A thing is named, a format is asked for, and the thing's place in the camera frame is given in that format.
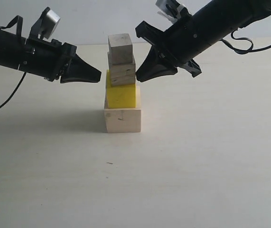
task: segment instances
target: block tower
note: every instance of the block tower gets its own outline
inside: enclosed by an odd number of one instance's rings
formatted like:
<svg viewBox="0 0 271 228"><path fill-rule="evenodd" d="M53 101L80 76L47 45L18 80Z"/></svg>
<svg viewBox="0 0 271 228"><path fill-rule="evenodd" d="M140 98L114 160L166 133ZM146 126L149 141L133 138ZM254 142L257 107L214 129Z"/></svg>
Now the block tower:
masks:
<svg viewBox="0 0 271 228"><path fill-rule="evenodd" d="M109 70L104 116L108 133L141 132L140 87L129 34L108 36Z"/></svg>

